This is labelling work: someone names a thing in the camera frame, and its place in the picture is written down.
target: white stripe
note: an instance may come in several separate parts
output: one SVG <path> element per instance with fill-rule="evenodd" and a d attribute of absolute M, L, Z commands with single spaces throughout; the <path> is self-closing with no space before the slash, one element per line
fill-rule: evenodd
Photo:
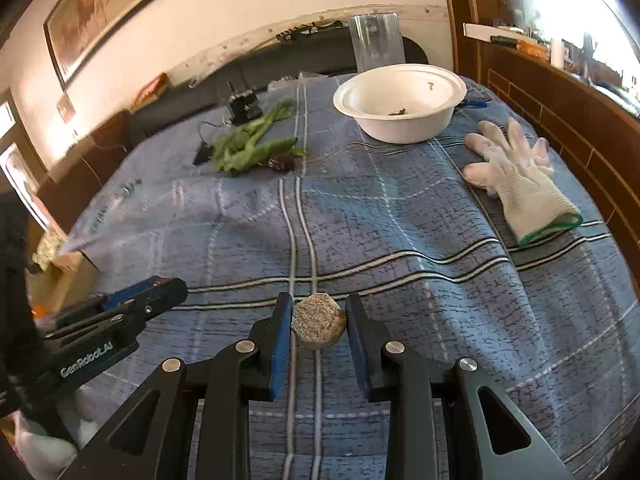
<path fill-rule="evenodd" d="M 158 233 L 151 231 L 149 233 L 149 263 L 146 266 L 146 275 L 153 276 L 156 272 L 156 237 Z"/>
<path fill-rule="evenodd" d="M 582 238 L 578 238 L 577 240 L 574 240 L 573 243 L 567 245 L 567 247 L 565 247 L 564 249 L 560 249 L 557 253 L 551 254 L 546 258 L 540 258 L 539 260 L 529 262 L 528 264 L 522 264 L 522 265 L 516 266 L 516 270 L 527 270 L 527 269 L 532 269 L 533 267 L 540 266 L 542 264 L 546 264 L 547 262 L 556 260 L 560 256 L 567 254 L 569 251 L 571 251 L 571 249 L 577 247 L 580 244 L 583 244 L 585 242 L 596 242 L 598 240 L 603 240 L 604 238 L 609 238 L 610 236 L 611 236 L 611 233 L 605 233 L 605 234 L 592 236 L 592 237 L 583 236 Z"/>
<path fill-rule="evenodd" d="M 184 181 L 180 179 L 178 186 L 178 209 L 184 209 Z"/>
<path fill-rule="evenodd" d="M 609 319 L 609 322 L 611 324 L 614 324 L 616 326 L 613 329 L 613 332 L 616 335 L 616 351 L 618 352 L 618 366 L 620 366 L 620 382 L 622 386 L 622 391 L 621 391 L 622 403 L 624 404 L 626 402 L 628 388 L 626 384 L 626 367 L 625 367 L 625 361 L 624 361 L 624 353 L 622 351 L 622 340 L 620 338 L 620 332 L 618 332 L 618 327 L 617 327 L 617 324 L 615 323 L 613 313 L 611 311 L 611 305 L 609 303 L 609 300 L 607 299 L 607 293 L 605 291 L 605 287 L 602 285 L 602 281 L 600 280 L 598 271 L 596 270 L 596 266 L 593 264 L 593 261 L 589 257 L 589 253 L 587 252 L 587 249 L 584 248 L 584 246 L 580 247 L 580 252 L 584 255 L 584 258 L 585 260 L 587 260 L 589 268 L 593 273 L 593 277 L 596 281 L 596 286 L 598 287 L 598 290 L 600 291 L 600 296 L 602 297 L 602 303 L 604 303 L 604 308 L 607 313 L 607 319 Z M 622 423 L 623 424 L 625 423 L 624 415 L 622 416 Z"/>
<path fill-rule="evenodd" d="M 324 282 L 327 280 L 335 280 L 336 278 L 345 278 L 347 276 L 351 276 L 352 274 L 357 274 L 358 272 L 362 272 L 363 270 L 369 270 L 369 269 L 372 269 L 373 267 L 387 264 L 389 262 L 399 260 L 400 258 L 404 258 L 406 256 L 417 256 L 419 258 L 424 258 L 425 260 L 429 260 L 430 262 L 433 262 L 434 264 L 439 264 L 439 265 L 452 264 L 453 262 L 456 262 L 461 258 L 464 258 L 469 253 L 487 244 L 500 244 L 500 240 L 498 240 L 497 238 L 485 238 L 484 240 L 478 240 L 477 242 L 473 243 L 472 245 L 460 251 L 459 253 L 453 254 L 452 256 L 448 256 L 447 258 L 443 258 L 443 259 L 431 258 L 430 256 L 419 253 L 418 251 L 398 251 L 397 253 L 380 256 L 375 260 L 371 260 L 370 262 L 359 264 L 356 267 L 351 267 L 349 269 L 332 272 L 331 274 L 324 274 L 322 276 L 318 276 L 317 279 L 318 279 L 318 282 Z M 302 276 L 302 277 L 297 277 L 296 281 L 312 282 L 313 278 L 309 276 Z M 263 285 L 267 283 L 284 283 L 284 282 L 289 282 L 289 279 L 285 278 L 284 276 L 274 276 L 271 278 L 259 278 L 257 280 L 250 280 L 248 282 L 232 283 L 230 285 L 201 286 L 198 288 L 190 288 L 189 292 L 198 294 L 201 292 L 217 292 L 222 290 L 235 290 L 238 288 L 246 288 L 250 286 Z"/>
<path fill-rule="evenodd" d="M 306 146 L 309 134 L 309 117 L 306 103 L 306 83 L 304 81 L 302 83 L 302 93 L 305 98 L 305 136 L 303 137 L 302 141 L 302 149 L 305 150 L 305 155 L 302 157 L 302 175 L 304 176 L 306 175 Z"/>
<path fill-rule="evenodd" d="M 607 471 L 607 469 L 609 468 L 609 466 L 607 466 L 606 468 L 604 468 L 602 471 L 600 471 L 596 476 L 594 476 L 591 480 L 598 480 L 598 478 L 600 478 L 602 475 L 604 475 L 604 473 Z"/>
<path fill-rule="evenodd" d="M 622 410 L 620 410 L 620 412 L 613 419 L 611 419 L 611 421 L 604 428 L 602 428 L 600 433 L 598 433 L 595 437 L 593 437 L 590 441 L 588 441 L 578 451 L 576 451 L 572 455 L 569 455 L 567 458 L 565 458 L 562 461 L 565 464 L 568 463 L 568 462 L 571 462 L 571 460 L 573 460 L 575 457 L 580 455 L 580 453 L 582 453 L 583 451 L 585 451 L 585 450 L 589 449 L 591 446 L 593 446 L 593 444 L 595 444 L 600 439 L 600 437 L 603 436 L 607 432 L 607 430 L 613 425 L 613 423 L 616 422 L 623 415 L 623 413 L 625 413 L 626 410 L 628 410 L 631 407 L 631 405 L 634 402 L 636 402 L 636 400 L 638 400 L 639 397 L 640 397 L 640 392 L 636 393 L 633 396 L 633 398 L 626 404 L 626 406 L 624 408 L 622 408 Z"/>
<path fill-rule="evenodd" d="M 584 345 L 582 345 L 580 348 L 578 348 L 577 350 L 574 350 L 573 352 L 571 352 L 569 355 L 563 357 L 562 359 L 560 359 L 559 361 L 553 363 L 551 366 L 548 366 L 547 368 L 545 368 L 544 370 L 542 370 L 542 375 L 545 376 L 553 371 L 556 370 L 556 368 L 560 367 L 561 365 L 563 365 L 565 362 L 567 362 L 569 359 L 577 356 L 579 353 L 584 352 L 587 348 L 589 348 L 591 345 L 593 345 L 594 343 L 598 342 L 600 339 L 602 339 L 604 336 L 606 336 L 609 332 L 611 332 L 613 329 L 615 329 L 616 325 L 618 323 L 620 323 L 623 319 L 625 319 L 626 316 L 629 315 L 629 313 L 631 313 L 633 311 L 633 309 L 636 307 L 636 304 L 638 304 L 638 300 L 635 300 L 631 306 L 626 309 L 622 315 L 618 318 L 618 320 L 613 323 L 610 324 L 609 326 L 606 327 L 606 329 L 604 329 L 602 332 L 600 332 L 596 337 L 588 340 Z M 515 386 L 511 386 L 510 388 L 506 389 L 506 392 L 508 394 L 510 394 L 511 392 L 523 388 L 524 386 L 527 386 L 527 384 L 532 384 L 533 380 L 535 378 L 539 378 L 538 374 L 531 376 L 527 379 L 524 379 L 523 381 L 520 381 L 518 384 L 516 384 Z"/>
<path fill-rule="evenodd" d="M 466 114 L 463 113 L 463 115 L 465 117 L 467 117 L 467 119 L 470 119 L 470 117 Z M 474 187 L 469 184 L 466 180 L 464 175 L 462 175 L 462 172 L 460 171 L 460 168 L 456 165 L 456 163 L 453 161 L 453 159 L 451 158 L 451 156 L 449 155 L 449 153 L 447 153 L 447 150 L 444 149 L 444 147 L 442 146 L 442 144 L 440 143 L 440 141 L 438 140 L 437 137 L 433 137 L 433 140 L 435 140 L 438 143 L 438 146 L 440 147 L 440 149 L 442 150 L 442 153 L 444 153 L 447 158 L 449 159 L 451 165 L 455 168 L 455 170 L 458 172 L 460 178 L 466 183 L 466 187 L 469 190 L 469 192 L 474 196 L 474 198 L 476 199 L 476 203 L 478 204 L 478 207 L 480 208 L 480 211 L 482 211 L 482 214 L 484 214 L 484 218 L 486 219 L 486 221 L 489 223 L 489 225 L 491 226 L 491 229 L 494 230 L 494 233 L 496 235 L 496 237 L 498 238 L 498 240 L 500 240 L 500 243 L 502 244 L 502 247 L 504 248 L 505 252 L 508 252 L 507 249 L 507 244 L 504 243 L 504 240 L 502 239 L 502 237 L 500 236 L 500 233 L 498 232 L 498 229 L 496 229 L 494 222 L 491 220 L 491 217 L 489 216 L 489 213 L 487 212 L 487 210 L 484 208 L 484 205 L 482 204 L 482 202 L 480 202 L 480 199 L 478 198 L 478 195 L 476 195 L 476 190 L 474 189 Z"/>
<path fill-rule="evenodd" d="M 300 114 L 300 85 L 296 87 L 296 121 L 294 136 L 298 136 L 298 117 Z M 293 232 L 291 221 L 287 213 L 287 206 L 284 200 L 284 180 L 280 179 L 278 183 L 278 194 L 280 196 L 280 207 L 284 216 L 285 224 L 289 231 L 289 245 L 291 248 L 289 261 L 289 295 L 293 297 L 296 293 L 296 236 Z M 289 480 L 291 475 L 291 465 L 293 463 L 294 449 L 294 427 L 296 423 L 296 364 L 298 362 L 298 340 L 295 332 L 290 331 L 289 335 L 289 392 L 287 395 L 287 456 L 282 468 L 282 480 Z"/>
<path fill-rule="evenodd" d="M 612 434 L 612 435 L 607 439 L 607 441 L 604 443 L 604 446 L 608 446 L 608 445 L 609 445 L 609 442 L 611 442 L 614 438 L 616 438 L 616 437 L 620 434 L 620 432 L 621 432 L 622 430 L 624 430 L 624 429 L 629 425 L 629 423 L 630 423 L 630 422 L 636 422 L 636 421 L 637 421 L 637 418 L 633 418 L 633 417 L 632 417 L 632 418 L 630 418 L 628 421 L 626 421 L 624 424 L 622 424 L 622 425 L 621 425 L 621 426 L 620 426 L 620 427 L 619 427 L 619 428 L 618 428 L 618 429 L 617 429 L 617 430 L 616 430 L 616 431 L 615 431 L 615 432 L 614 432 L 614 433 L 613 433 L 613 434 Z M 596 458 L 596 457 L 597 457 L 601 452 L 603 452 L 603 451 L 607 451 L 607 452 L 608 452 L 610 449 L 611 449 L 611 448 L 607 449 L 607 448 L 603 447 L 603 448 L 601 448 L 601 449 L 597 450 L 593 455 L 591 455 L 591 458 L 590 458 L 590 459 L 588 459 L 586 462 L 584 462 L 584 463 L 583 463 L 580 467 L 578 467 L 577 469 L 575 469 L 575 470 L 571 471 L 571 474 L 575 476 L 577 473 L 579 473 L 579 472 L 580 472 L 580 471 L 582 471 L 585 467 L 587 467 L 587 466 L 591 463 L 591 461 L 592 461 L 594 458 Z"/>
<path fill-rule="evenodd" d="M 585 222 L 585 223 L 583 223 L 583 224 L 580 224 L 578 227 L 579 227 L 579 228 L 580 228 L 580 227 L 593 227 L 593 226 L 601 225 L 601 224 L 604 224 L 604 222 L 602 222 L 602 221 L 600 221 L 600 220 L 594 220 L 593 222 Z M 566 234 L 566 233 L 567 233 L 567 232 L 569 232 L 569 231 L 570 231 L 570 230 L 569 230 L 569 229 L 567 229 L 566 231 L 560 231 L 560 232 L 557 232 L 557 233 L 555 233 L 555 234 L 553 234 L 553 235 L 549 236 L 548 238 L 544 238 L 543 240 L 540 240 L 540 241 L 538 241 L 538 242 L 534 242 L 534 243 L 532 243 L 532 244 L 529 244 L 529 245 L 528 245 L 528 246 L 526 246 L 526 247 L 510 247 L 510 248 L 508 249 L 508 251 L 509 251 L 510 253 L 517 253 L 517 252 L 519 252 L 519 251 L 526 251 L 526 250 L 528 250 L 528 249 L 532 249 L 533 247 L 539 247 L 540 245 L 544 245 L 544 244 L 546 244 L 547 242 L 551 242 L 551 241 L 553 241 L 553 240 L 558 239 L 558 238 L 559 238 L 559 237 L 561 237 L 563 234 Z"/>
<path fill-rule="evenodd" d="M 364 134 L 362 133 L 362 130 L 360 130 L 360 136 L 362 137 L 362 140 L 364 140 Z M 406 242 L 411 246 L 412 250 L 417 252 L 414 243 L 409 238 L 409 236 L 406 233 L 406 231 L 404 229 L 402 229 L 402 226 L 399 224 L 398 220 L 396 220 L 396 218 L 394 217 L 393 213 L 391 212 L 391 202 L 389 202 L 389 197 L 388 197 L 388 194 L 386 193 L 385 182 L 384 182 L 384 180 L 382 180 L 382 175 L 380 174 L 380 170 L 376 166 L 376 163 L 373 161 L 373 156 L 370 153 L 369 153 L 369 158 L 371 160 L 371 163 L 373 165 L 374 170 L 376 170 L 376 175 L 378 176 L 378 180 L 380 181 L 380 186 L 382 188 L 382 197 L 385 200 L 386 212 L 388 213 L 389 218 L 391 218 L 391 221 L 395 224 L 396 228 L 398 228 L 398 230 L 400 231 L 400 234 L 404 237 Z M 424 270 L 424 265 L 422 263 L 422 260 L 419 257 L 418 257 L 418 267 L 420 267 L 420 270 Z M 429 282 L 428 281 L 424 282 L 424 291 L 425 291 L 424 294 L 425 294 L 426 299 L 427 299 L 427 309 L 429 311 L 429 317 L 431 319 L 431 325 L 433 326 L 433 331 L 435 332 L 436 337 L 438 338 L 438 341 L 440 343 L 440 348 L 442 349 L 442 359 L 444 361 L 448 361 L 449 360 L 449 354 L 447 353 L 447 348 L 446 348 L 446 346 L 444 344 L 444 338 L 442 337 L 442 334 L 440 333 L 440 327 L 438 325 L 438 320 L 436 320 L 436 317 L 435 317 L 435 314 L 434 314 L 433 294 L 430 291 Z"/>
<path fill-rule="evenodd" d="M 357 293 L 361 296 L 370 296 L 371 294 L 379 294 L 380 292 L 385 292 L 391 288 L 396 288 L 398 286 L 406 285 L 407 283 L 413 283 L 417 280 L 426 280 L 428 278 L 435 280 L 446 280 L 450 283 L 461 283 L 466 282 L 468 280 L 473 279 L 478 274 L 481 274 L 485 270 L 490 269 L 493 266 L 501 263 L 511 263 L 510 259 L 506 256 L 499 256 L 498 258 L 494 258 L 493 260 L 489 260 L 484 265 L 478 267 L 476 270 L 472 272 L 468 272 L 466 274 L 462 274 L 461 276 L 450 277 L 445 276 L 444 274 L 440 274 L 439 272 L 416 272 L 415 274 L 410 274 L 409 276 L 405 276 L 404 278 L 399 278 L 398 280 L 393 280 L 392 282 L 385 283 L 384 285 L 372 286 L 371 288 L 365 288 L 364 290 L 360 290 Z M 346 294 L 332 294 L 331 297 L 334 300 L 344 300 L 350 293 Z"/>
<path fill-rule="evenodd" d="M 511 263 L 510 259 L 506 256 L 498 256 L 492 260 L 485 262 L 482 266 L 478 267 L 471 272 L 466 274 L 462 274 L 461 276 L 446 276 L 439 272 L 416 272 L 414 274 L 409 274 L 403 278 L 399 278 L 398 280 L 393 280 L 392 282 L 385 283 L 383 285 L 372 286 L 371 288 L 365 288 L 364 290 L 356 291 L 357 294 L 361 296 L 370 296 L 372 294 L 379 294 L 380 292 L 385 292 L 392 288 L 396 288 L 398 286 L 406 285 L 407 283 L 413 283 L 417 280 L 424 280 L 430 278 L 432 280 L 445 280 L 449 283 L 462 283 L 468 280 L 475 278 L 478 274 L 481 274 L 485 270 L 490 269 L 493 266 L 501 263 Z M 350 292 L 340 293 L 340 294 L 331 294 L 331 297 L 334 300 L 344 300 Z M 251 306 L 270 306 L 275 303 L 275 298 L 272 300 L 264 300 L 257 301 L 255 303 L 228 303 L 228 304 L 210 304 L 210 305 L 183 305 L 176 306 L 173 310 L 216 310 L 218 308 L 242 308 L 242 307 L 251 307 Z"/>
<path fill-rule="evenodd" d="M 298 281 L 308 281 L 308 278 L 297 278 Z M 236 290 L 236 288 L 247 288 L 256 285 L 265 285 L 267 283 L 289 283 L 289 278 L 285 276 L 275 276 L 273 278 L 259 278 L 257 280 L 250 280 L 248 282 L 232 283 L 230 285 L 215 285 L 215 286 L 199 286 L 196 288 L 190 288 L 191 294 L 199 294 L 201 292 L 219 292 L 221 290 Z"/>
<path fill-rule="evenodd" d="M 259 306 L 273 306 L 276 298 L 262 301 L 247 301 L 245 303 L 222 303 L 222 304 L 193 304 L 174 306 L 172 310 L 223 310 L 226 308 L 255 308 Z"/>
<path fill-rule="evenodd" d="M 451 178 L 450 176 L 446 176 L 446 177 L 441 178 L 440 180 L 436 180 L 436 182 L 433 182 L 432 184 L 429 184 L 424 189 L 421 189 L 420 191 L 417 191 L 417 192 L 412 193 L 411 195 L 407 195 L 407 196 L 386 196 L 385 197 L 385 196 L 336 195 L 336 194 L 320 191 L 320 190 L 317 190 L 317 189 L 306 189 L 305 193 L 316 193 L 316 194 L 320 194 L 320 195 L 324 195 L 324 196 L 333 196 L 334 198 L 350 198 L 350 199 L 354 199 L 354 200 L 383 200 L 384 202 L 387 202 L 387 201 L 390 201 L 390 200 L 401 201 L 401 200 L 408 200 L 410 198 L 414 198 L 414 197 L 416 197 L 418 195 L 421 195 L 422 193 L 425 193 L 428 190 L 430 190 L 432 187 L 443 183 L 445 180 L 452 180 L 453 182 L 456 182 L 455 178 Z"/>
<path fill-rule="evenodd" d="M 316 398 L 314 402 L 314 463 L 311 468 L 311 480 L 318 480 L 322 463 L 322 354 L 314 350 L 316 366 Z"/>
<path fill-rule="evenodd" d="M 364 136 L 362 135 L 362 132 L 360 132 L 360 138 L 362 140 L 365 140 Z M 350 144 L 357 144 L 358 146 L 365 146 L 366 148 L 373 148 L 375 150 L 378 150 L 380 148 L 386 148 L 386 146 L 384 144 L 379 145 L 379 144 L 369 144 L 368 142 L 359 142 L 358 140 L 352 140 L 350 142 Z"/>
<path fill-rule="evenodd" d="M 306 115 L 306 86 L 305 88 L 305 115 Z M 298 217 L 306 238 L 306 245 L 309 248 L 309 259 L 311 264 L 311 293 L 318 291 L 318 263 L 316 261 L 316 248 L 314 247 L 308 225 L 306 224 L 305 213 L 302 209 L 301 200 L 302 179 L 296 178 L 296 206 Z M 322 461 L 322 354 L 320 349 L 314 351 L 314 367 L 316 379 L 316 395 L 314 399 L 314 462 L 311 469 L 311 480 L 318 480 L 320 464 Z"/>
<path fill-rule="evenodd" d="M 324 282 L 325 280 L 334 280 L 336 278 L 344 278 L 347 276 L 351 276 L 352 274 L 357 274 L 358 272 L 362 272 L 363 270 L 369 270 L 369 269 L 372 269 L 373 267 L 377 267 L 377 266 L 392 262 L 394 260 L 404 258 L 405 256 L 417 256 L 418 258 L 424 258 L 425 260 L 429 260 L 430 262 L 438 265 L 452 264 L 453 262 L 456 262 L 461 258 L 464 258 L 465 256 L 475 251 L 476 249 L 479 249 L 484 245 L 493 244 L 493 243 L 499 244 L 500 240 L 498 240 L 497 238 L 486 238 L 484 240 L 478 240 L 476 243 L 470 245 L 468 248 L 460 251 L 459 253 L 443 259 L 430 258 L 429 256 L 419 253 L 418 251 L 398 251 L 397 253 L 387 254 L 386 256 L 380 256 L 375 260 L 371 260 L 370 262 L 360 264 L 359 266 L 351 267 L 351 269 L 339 270 L 338 272 L 333 272 L 331 274 L 324 274 L 323 276 L 320 276 L 318 279 L 319 281 Z"/>
<path fill-rule="evenodd" d="M 433 403 L 434 406 L 441 406 L 442 403 L 438 400 Z M 323 418 L 327 420 L 331 420 L 334 418 L 366 418 L 369 416 L 380 416 L 380 415 L 390 415 L 390 410 L 379 410 L 373 412 L 360 412 L 360 413 L 327 413 Z M 254 410 L 249 410 L 249 415 L 254 416 L 266 416 L 266 417 L 274 417 L 274 418 L 284 418 L 284 413 L 279 412 L 257 412 Z M 304 419 L 304 418 L 314 418 L 313 413 L 307 413 L 306 415 L 299 413 L 296 415 L 296 418 Z"/>
<path fill-rule="evenodd" d="M 216 246 L 216 240 L 218 239 L 218 234 L 220 233 L 220 229 L 222 229 L 222 223 L 218 224 L 213 228 L 213 232 L 209 237 L 209 243 L 207 245 L 207 273 L 206 278 L 207 281 L 211 281 L 213 279 L 213 267 L 215 261 L 215 252 L 214 248 Z M 195 334 L 193 337 L 193 348 L 191 349 L 191 358 L 190 361 L 193 363 L 198 360 L 198 356 L 200 355 L 200 344 L 202 343 L 202 335 L 204 334 L 204 322 L 207 315 L 204 312 L 201 312 L 198 316 L 198 321 L 196 322 Z"/>
<path fill-rule="evenodd" d="M 162 261 L 164 259 L 164 235 L 166 234 L 166 231 L 162 230 L 160 231 L 159 237 L 158 237 L 158 247 L 156 249 L 156 268 L 155 268 L 155 272 L 154 274 L 161 274 L 162 273 Z"/>
<path fill-rule="evenodd" d="M 404 150 L 395 150 L 394 152 L 373 152 L 372 154 L 377 156 L 398 155 L 399 153 L 410 152 L 419 146 L 421 146 L 421 144 L 414 144 L 410 148 L 405 148 Z"/>
<path fill-rule="evenodd" d="M 291 195 L 285 195 L 285 198 L 291 198 Z M 238 223 L 246 224 L 247 222 L 253 222 L 254 220 L 257 220 L 258 218 L 260 218 L 261 216 L 266 215 L 269 211 L 276 209 L 279 205 L 280 205 L 279 202 L 274 202 L 273 204 L 263 209 L 262 211 L 257 212 L 255 215 L 248 216 L 247 218 L 243 218 Z"/>
<path fill-rule="evenodd" d="M 116 379 L 116 380 L 122 381 L 123 383 L 131 384 L 131 386 L 133 386 L 133 387 L 135 387 L 135 388 L 137 388 L 137 387 L 139 387 L 139 386 L 140 386 L 140 385 L 139 385 L 139 384 L 137 384 L 137 383 L 132 383 L 131 381 L 127 381 L 127 380 L 126 380 L 125 378 L 123 378 L 123 377 L 118 377 L 117 375 L 112 374 L 112 373 L 111 373 L 111 372 L 109 372 L 108 370 L 105 370 L 105 371 L 103 371 L 102 373 L 103 373 L 104 375 L 106 375 L 107 377 L 110 377 L 110 378 L 112 378 L 112 379 Z"/>

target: blue plaid blanket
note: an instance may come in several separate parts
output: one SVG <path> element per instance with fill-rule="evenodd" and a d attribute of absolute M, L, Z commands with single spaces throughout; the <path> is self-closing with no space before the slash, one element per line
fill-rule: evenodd
<path fill-rule="evenodd" d="M 198 126 L 206 139 L 224 130 L 201 124 L 222 124 L 215 109 L 146 140 L 94 198 L 65 248 L 97 264 L 98 291 L 152 274 L 190 288 L 183 306 L 148 324 L 135 354 L 89 383 L 98 412 L 112 413 L 165 358 L 202 360 L 243 338 L 281 291 L 338 302 L 359 292 L 371 317 L 425 357 L 478 360 L 575 477 L 595 478 L 640 397 L 640 310 L 606 222 L 551 153 L 556 183 L 585 223 L 518 248 L 500 202 L 460 173 L 479 160 L 464 135 L 514 113 L 466 81 L 470 99 L 491 99 L 487 108 L 456 110 L 427 143 L 385 145 L 334 109 L 347 77 L 260 96 L 264 109 L 296 102 L 267 136 L 298 136 L 308 156 L 293 173 L 226 178 L 194 167 Z M 253 478 L 383 478 L 389 406 L 360 395 L 347 337 L 294 357 L 279 398 L 251 405 Z M 441 416 L 438 448 L 446 478 Z"/>

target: framed painting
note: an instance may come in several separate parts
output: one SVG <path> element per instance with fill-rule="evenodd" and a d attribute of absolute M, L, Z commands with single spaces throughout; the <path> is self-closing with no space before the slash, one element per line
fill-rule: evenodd
<path fill-rule="evenodd" d="M 150 1 L 59 0 L 44 33 L 60 86 L 66 89 L 101 44 Z"/>

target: black electronic device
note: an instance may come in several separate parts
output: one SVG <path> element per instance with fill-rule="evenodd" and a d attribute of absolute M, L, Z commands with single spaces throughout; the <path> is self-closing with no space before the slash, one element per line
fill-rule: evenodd
<path fill-rule="evenodd" d="M 231 90 L 227 107 L 231 112 L 231 124 L 240 126 L 254 119 L 262 117 L 262 109 L 258 102 L 258 96 L 251 89 L 237 92 L 233 84 L 228 82 Z"/>

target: window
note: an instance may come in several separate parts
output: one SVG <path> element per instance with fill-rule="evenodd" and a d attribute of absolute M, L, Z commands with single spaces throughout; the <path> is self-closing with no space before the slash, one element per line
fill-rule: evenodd
<path fill-rule="evenodd" d="M 14 127 L 15 119 L 14 115 L 11 113 L 11 108 L 9 108 L 9 103 L 5 101 L 0 105 L 0 139 L 7 133 L 11 128 Z"/>
<path fill-rule="evenodd" d="M 49 227 L 49 220 L 31 198 L 31 195 L 35 194 L 37 188 L 36 183 L 27 171 L 26 165 L 15 144 L 9 146 L 9 148 L 0 155 L 0 168 L 4 171 L 7 180 L 20 196 L 20 200 L 22 200 L 22 203 L 29 210 L 29 213 L 31 213 L 36 222 L 40 224 L 40 227 L 46 231 L 47 227 Z"/>
<path fill-rule="evenodd" d="M 516 14 L 522 24 L 549 39 L 563 39 L 583 48 L 585 33 L 596 45 L 593 59 L 615 70 L 632 97 L 640 90 L 640 62 L 616 15 L 603 0 L 522 0 Z"/>

